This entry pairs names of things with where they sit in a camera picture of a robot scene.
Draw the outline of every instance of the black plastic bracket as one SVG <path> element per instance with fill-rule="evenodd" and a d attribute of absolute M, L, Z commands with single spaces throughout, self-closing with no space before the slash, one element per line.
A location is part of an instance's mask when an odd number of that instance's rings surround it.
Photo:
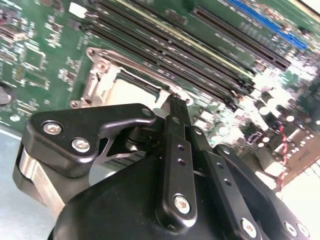
<path fill-rule="evenodd" d="M 297 217 L 232 149 L 220 144 L 213 152 L 225 160 L 245 203 L 251 212 L 255 212 L 256 222 L 259 222 L 270 239 L 310 239 L 298 230 L 301 222 Z"/>
<path fill-rule="evenodd" d="M 219 211 L 221 223 L 225 226 L 224 234 L 229 240 L 268 240 L 262 238 L 259 227 L 252 217 L 225 160 L 212 152 L 205 134 L 196 127 L 189 128 L 193 159 L 197 169 L 202 169 L 211 197 Z M 243 222 L 250 223 L 243 227 Z"/>
<path fill-rule="evenodd" d="M 138 103 L 40 112 L 27 122 L 22 144 L 30 156 L 62 175 L 80 177 L 89 173 L 99 152 L 100 139 L 112 142 L 125 128 L 149 127 L 155 121 L 155 114 Z M 58 124 L 62 132 L 46 133 L 46 123 Z M 72 147 L 75 138 L 86 139 L 89 150 L 76 151 Z"/>
<path fill-rule="evenodd" d="M 163 108 L 169 110 L 170 115 L 165 120 L 155 214 L 166 229 L 179 233 L 192 227 L 197 220 L 191 146 L 185 139 L 185 123 L 190 119 L 186 115 L 186 102 L 178 97 L 170 96 Z"/>

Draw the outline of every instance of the silver screw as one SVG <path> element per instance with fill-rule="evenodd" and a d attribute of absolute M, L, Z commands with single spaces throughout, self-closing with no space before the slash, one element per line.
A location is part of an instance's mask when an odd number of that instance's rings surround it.
<path fill-rule="evenodd" d="M 82 137 L 77 137 L 74 140 L 72 140 L 71 146 L 80 153 L 88 152 L 90 149 L 90 144 L 88 140 Z"/>
<path fill-rule="evenodd" d="M 151 111 L 149 109 L 143 108 L 142 112 L 143 112 L 144 115 L 147 115 L 149 117 L 151 116 Z"/>
<path fill-rule="evenodd" d="M 184 196 L 181 196 L 181 195 L 175 196 L 174 205 L 182 214 L 187 214 L 190 212 L 190 204 Z"/>
<path fill-rule="evenodd" d="M 256 238 L 257 237 L 257 230 L 255 226 L 246 218 L 241 219 L 241 225 L 243 230 L 251 237 Z"/>
<path fill-rule="evenodd" d="M 43 131 L 50 135 L 58 135 L 62 132 L 62 127 L 55 122 L 48 122 L 43 125 Z"/>
<path fill-rule="evenodd" d="M 199 134 L 199 135 L 202 134 L 202 132 L 201 132 L 201 130 L 200 130 L 199 128 L 195 128 L 194 131 L 195 131 L 197 134 Z"/>
<path fill-rule="evenodd" d="M 176 124 L 180 124 L 180 120 L 177 117 L 173 117 L 172 120 L 176 123 Z"/>
<path fill-rule="evenodd" d="M 223 147 L 222 150 L 224 151 L 225 154 L 228 154 L 228 155 L 230 154 L 230 151 L 228 148 Z"/>
<path fill-rule="evenodd" d="M 294 237 L 298 236 L 297 230 L 287 221 L 284 222 L 285 228 L 287 231 Z"/>
<path fill-rule="evenodd" d="M 296 225 L 298 226 L 298 229 L 304 236 L 306 236 L 307 238 L 310 237 L 310 233 L 305 226 L 303 226 L 301 223 L 297 223 Z"/>

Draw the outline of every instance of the screw hole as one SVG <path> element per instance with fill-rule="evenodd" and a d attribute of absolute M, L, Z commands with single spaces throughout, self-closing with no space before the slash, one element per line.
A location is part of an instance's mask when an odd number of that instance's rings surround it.
<path fill-rule="evenodd" d="M 180 149 L 181 151 L 184 151 L 185 150 L 185 148 L 184 148 L 184 146 L 182 146 L 182 145 L 178 145 L 178 149 Z"/>
<path fill-rule="evenodd" d="M 225 184 L 227 184 L 228 186 L 231 186 L 232 184 L 231 184 L 231 182 L 228 180 L 228 179 L 224 179 L 224 182 L 225 182 Z"/>
<path fill-rule="evenodd" d="M 220 169 L 224 169 L 224 166 L 220 162 L 218 162 L 217 165 Z"/>
<path fill-rule="evenodd" d="M 72 108 L 78 107 L 78 103 L 76 103 L 75 101 L 72 101 L 70 105 Z"/>
<path fill-rule="evenodd" d="M 185 165 L 186 165 L 185 161 L 184 161 L 183 159 L 181 159 L 181 158 L 178 158 L 178 163 L 179 163 L 181 166 L 185 166 Z"/>
<path fill-rule="evenodd" d="M 96 54 L 96 52 L 94 50 L 89 50 L 89 55 L 92 57 Z"/>
<path fill-rule="evenodd" d="M 148 117 L 151 116 L 151 112 L 150 112 L 150 110 L 147 109 L 147 108 L 143 108 L 143 109 L 142 109 L 142 112 L 143 112 L 144 115 L 147 115 Z"/>

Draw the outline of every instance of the mounting hole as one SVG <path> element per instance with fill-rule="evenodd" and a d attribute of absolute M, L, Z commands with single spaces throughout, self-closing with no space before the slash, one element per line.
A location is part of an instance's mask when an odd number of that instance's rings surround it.
<path fill-rule="evenodd" d="M 223 166 L 220 162 L 217 163 L 217 166 L 218 166 L 220 169 L 224 169 L 224 166 Z"/>
<path fill-rule="evenodd" d="M 78 103 L 75 102 L 75 101 L 71 101 L 71 102 L 70 102 L 70 106 L 71 106 L 72 108 L 76 108 L 76 107 L 78 107 Z"/>
<path fill-rule="evenodd" d="M 96 52 L 94 51 L 94 50 L 92 50 L 92 49 L 90 49 L 89 50 L 89 56 L 94 56 L 94 55 L 96 55 Z"/>
<path fill-rule="evenodd" d="M 180 149 L 181 151 L 185 150 L 184 146 L 182 146 L 181 144 L 178 145 L 178 149 Z"/>
<path fill-rule="evenodd" d="M 183 159 L 181 159 L 181 158 L 178 158 L 178 163 L 179 163 L 181 166 L 185 166 L 185 165 L 186 165 L 185 161 L 184 161 Z"/>
<path fill-rule="evenodd" d="M 231 186 L 232 185 L 232 183 L 228 180 L 228 179 L 224 179 L 224 182 L 225 182 L 225 184 L 227 184 L 228 186 Z"/>

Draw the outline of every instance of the black ram slot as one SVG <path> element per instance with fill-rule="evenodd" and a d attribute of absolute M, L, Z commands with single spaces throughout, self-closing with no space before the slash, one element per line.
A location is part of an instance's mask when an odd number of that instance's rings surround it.
<path fill-rule="evenodd" d="M 141 37 L 139 34 L 137 34 L 136 32 L 133 32 L 132 30 L 118 25 L 116 22 L 114 22 L 113 20 L 109 19 L 109 18 L 101 18 L 99 17 L 99 19 L 101 20 L 100 22 L 98 22 L 98 25 L 106 25 L 108 28 L 113 28 L 116 31 L 119 31 L 120 33 L 126 34 L 127 36 L 131 37 L 132 39 L 143 43 L 144 45 L 148 46 L 150 49 L 149 50 L 153 50 L 155 54 L 158 54 L 159 56 L 161 56 L 161 58 L 164 61 L 167 62 L 173 62 L 175 63 L 179 68 L 181 69 L 188 69 L 188 73 L 198 79 L 203 79 L 205 78 L 206 81 L 211 82 L 213 84 L 215 84 L 215 86 L 217 88 L 224 88 L 221 89 L 222 91 L 230 91 L 230 89 L 234 89 L 235 91 L 238 92 L 238 89 L 240 89 L 241 87 L 239 85 L 235 86 L 230 86 L 227 84 L 224 84 L 223 81 L 215 81 L 214 78 L 212 78 L 211 76 L 209 76 L 208 74 L 206 74 L 206 72 L 204 72 L 201 68 L 187 62 L 187 61 L 181 61 L 181 59 L 178 57 L 176 57 L 175 55 L 172 55 L 169 51 L 167 51 L 165 48 L 161 47 L 159 44 L 156 44 L 148 39 L 145 39 L 143 37 Z"/>
<path fill-rule="evenodd" d="M 117 14 L 118 16 L 125 18 L 129 22 L 136 24 L 140 28 L 143 28 L 146 31 L 149 31 L 150 33 L 157 36 L 158 38 L 166 41 L 167 43 L 170 43 L 173 47 L 178 48 L 181 52 L 185 52 L 186 55 L 190 55 L 190 59 L 191 58 L 198 59 L 199 61 L 201 61 L 201 62 L 207 64 L 208 66 L 210 66 L 211 68 L 215 69 L 217 72 L 219 72 L 220 75 L 227 76 L 228 78 L 233 79 L 235 83 L 243 83 L 244 82 L 244 80 L 239 78 L 234 72 L 232 72 L 231 70 L 222 66 L 221 64 L 214 62 L 211 58 L 205 57 L 201 53 L 191 49 L 189 46 L 186 46 L 183 43 L 179 42 L 178 40 L 176 40 L 172 36 L 168 35 L 164 31 L 161 31 L 161 30 L 147 24 L 143 20 L 129 14 L 125 10 L 120 9 L 119 7 L 113 5 L 112 3 L 107 2 L 107 1 L 103 1 L 103 2 L 101 1 L 99 4 L 96 5 L 96 8 L 105 10 L 106 12 L 112 11 L 114 14 Z M 224 56 L 224 58 L 226 60 L 234 63 L 232 59 L 230 59 L 226 56 Z"/>
<path fill-rule="evenodd" d="M 183 32 L 187 33 L 188 35 L 190 35 L 191 37 L 193 37 L 196 40 L 199 40 L 198 36 L 193 34 L 192 32 L 188 31 L 185 27 L 182 28 L 181 25 L 179 25 L 178 22 L 170 19 L 169 17 L 165 17 L 160 15 L 157 11 L 153 10 L 151 7 L 146 6 L 141 0 L 129 0 L 130 2 L 132 2 L 133 4 L 137 5 L 139 8 L 145 10 L 146 12 L 157 16 L 157 18 L 159 18 L 162 21 L 165 21 L 167 23 L 169 23 L 170 25 L 181 29 Z M 226 56 L 221 50 L 219 50 L 217 47 L 215 47 L 214 45 L 212 45 L 211 43 L 204 41 L 203 39 L 200 41 L 204 44 L 206 44 L 206 48 L 210 51 L 212 51 L 213 53 L 220 55 L 221 57 L 223 57 L 224 59 L 226 59 L 227 61 L 229 61 L 230 63 L 233 63 L 237 66 L 239 66 L 240 68 L 244 69 L 244 70 L 248 70 L 248 66 L 244 65 L 243 63 L 239 62 L 238 60 L 231 58 L 230 56 Z"/>
<path fill-rule="evenodd" d="M 213 97 L 218 98 L 222 102 L 225 102 L 226 99 L 230 99 L 230 96 L 226 95 L 225 92 L 220 92 L 217 89 L 208 86 L 207 84 L 201 83 L 194 78 L 192 79 L 190 76 L 184 74 L 183 72 L 177 71 L 174 67 L 171 67 L 170 65 L 168 65 L 166 63 L 159 62 L 154 57 L 146 54 L 145 51 L 128 44 L 123 39 L 118 38 L 118 37 L 108 33 L 107 31 L 101 29 L 101 28 L 93 26 L 91 29 L 88 29 L 87 31 L 94 34 L 95 36 L 97 36 L 99 38 L 108 40 L 114 44 L 119 45 L 120 47 L 126 49 L 127 51 L 131 52 L 132 54 L 137 55 L 142 59 L 145 59 L 146 62 L 148 62 L 151 65 L 160 66 L 161 68 L 164 69 L 164 72 L 170 72 L 172 75 L 175 75 L 175 76 L 178 76 L 182 79 L 185 79 L 189 83 L 191 83 L 191 84 L 195 85 L 197 88 L 201 89 L 201 91 L 203 91 L 204 93 L 212 95 Z"/>
<path fill-rule="evenodd" d="M 196 6 L 192 15 L 213 28 L 215 31 L 222 34 L 227 39 L 238 44 L 241 48 L 248 50 L 253 55 L 262 59 L 266 63 L 269 63 L 275 68 L 278 68 L 281 71 L 286 71 L 291 65 L 291 62 L 286 60 L 284 57 L 278 55 L 249 35 L 238 30 L 234 26 L 230 25 L 213 13 L 203 9 L 202 7 Z"/>

